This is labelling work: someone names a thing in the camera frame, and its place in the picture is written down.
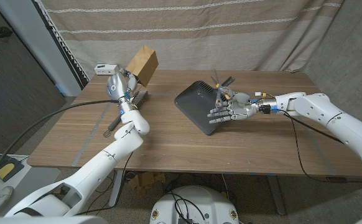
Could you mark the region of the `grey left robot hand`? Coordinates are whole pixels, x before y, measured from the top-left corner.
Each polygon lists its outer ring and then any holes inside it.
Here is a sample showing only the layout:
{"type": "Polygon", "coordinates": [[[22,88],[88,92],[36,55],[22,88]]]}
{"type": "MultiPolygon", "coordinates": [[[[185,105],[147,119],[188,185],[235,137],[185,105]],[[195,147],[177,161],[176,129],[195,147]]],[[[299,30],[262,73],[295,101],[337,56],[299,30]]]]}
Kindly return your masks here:
{"type": "Polygon", "coordinates": [[[107,81],[107,92],[113,101],[118,102],[120,114],[134,110],[132,107],[131,92],[137,87],[137,76],[121,68],[107,81]]]}

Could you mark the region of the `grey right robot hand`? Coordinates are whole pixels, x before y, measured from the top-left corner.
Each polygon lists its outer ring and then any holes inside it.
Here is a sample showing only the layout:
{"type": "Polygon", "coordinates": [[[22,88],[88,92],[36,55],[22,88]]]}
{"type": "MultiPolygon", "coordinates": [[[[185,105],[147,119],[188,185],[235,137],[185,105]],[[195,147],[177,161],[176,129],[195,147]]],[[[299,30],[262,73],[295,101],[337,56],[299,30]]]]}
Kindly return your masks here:
{"type": "Polygon", "coordinates": [[[247,119],[256,113],[270,114],[277,109],[275,98],[250,99],[245,93],[235,93],[230,100],[217,100],[215,107],[207,114],[210,124],[229,120],[247,119]]]}

